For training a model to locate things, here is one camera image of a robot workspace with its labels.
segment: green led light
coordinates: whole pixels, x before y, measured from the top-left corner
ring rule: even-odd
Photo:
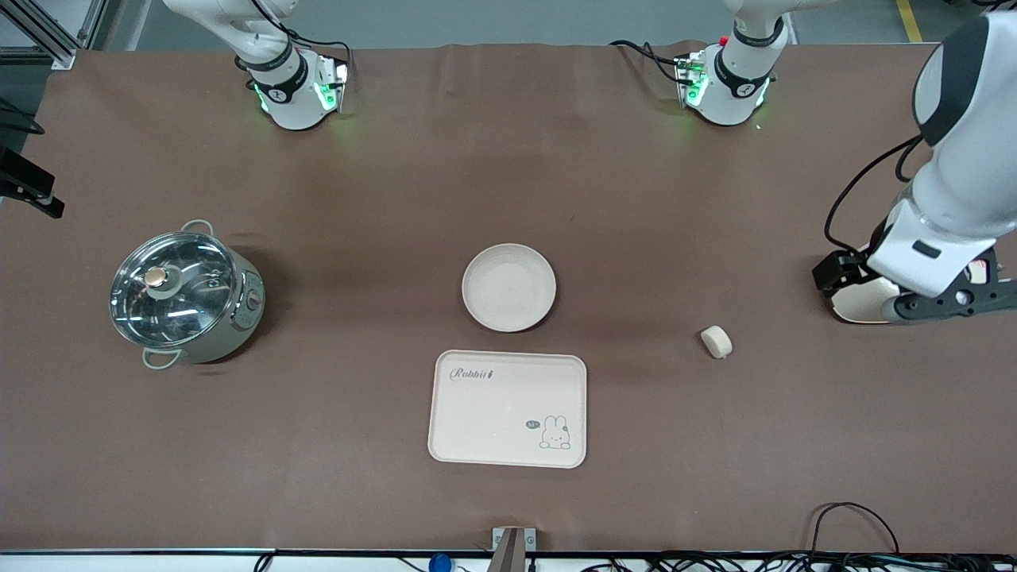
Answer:
[[[258,89],[257,83],[254,84],[254,93],[257,94],[257,99],[261,102],[261,110],[268,113],[268,104],[264,103],[264,97],[261,95],[261,90]]]
[[[336,109],[336,96],[333,95],[334,90],[332,88],[328,85],[319,85],[315,81],[314,92],[318,95],[318,99],[321,100],[321,107],[323,107],[325,111]]]
[[[707,77],[706,73],[701,74],[699,80],[696,81],[696,84],[689,88],[689,96],[685,98],[689,105],[695,107],[702,103],[703,94],[706,92],[709,84],[710,78]]]
[[[770,87],[770,80],[767,79],[763,83],[763,87],[760,88],[760,97],[759,97],[759,99],[756,100],[756,107],[759,107],[759,106],[763,105],[763,98],[766,97],[766,89],[769,88],[769,87]]]

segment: glass lid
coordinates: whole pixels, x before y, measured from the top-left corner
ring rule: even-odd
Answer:
[[[113,280],[110,314],[117,331],[151,348],[197,338],[227,311],[236,279],[221,242],[196,232],[171,232],[145,242]]]

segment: pot handle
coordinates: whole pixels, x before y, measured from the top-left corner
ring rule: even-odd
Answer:
[[[173,364],[176,363],[178,359],[180,359],[180,356],[183,354],[183,352],[184,351],[182,349],[174,349],[166,351],[166,350],[144,348],[141,350],[141,362],[144,363],[144,366],[147,367],[148,369],[155,369],[157,371],[161,369],[169,369],[170,367],[173,367]],[[153,355],[172,355],[173,358],[162,365],[156,365],[155,363],[149,361]]]
[[[181,232],[187,232],[188,230],[190,230],[190,229],[192,229],[192,228],[194,228],[196,226],[208,227],[208,232],[206,232],[204,234],[207,234],[208,236],[216,236],[216,229],[212,228],[212,223],[210,223],[208,221],[206,221],[204,219],[194,219],[193,221],[185,223],[184,226],[180,227],[180,231]]]

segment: rabbit illustration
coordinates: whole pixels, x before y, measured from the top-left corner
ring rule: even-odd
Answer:
[[[569,444],[569,425],[565,418],[548,415],[544,419],[544,435],[540,438],[541,449],[572,449]]]

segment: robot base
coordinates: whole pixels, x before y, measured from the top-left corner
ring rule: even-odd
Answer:
[[[718,125],[737,125],[749,119],[757,107],[763,105],[763,98],[770,80],[760,88],[753,97],[736,98],[731,90],[717,78],[714,62],[720,45],[707,46],[702,52],[690,54],[687,60],[679,62],[675,71],[677,77],[690,79],[693,85],[678,84],[678,101],[683,106],[699,112],[704,119]]]

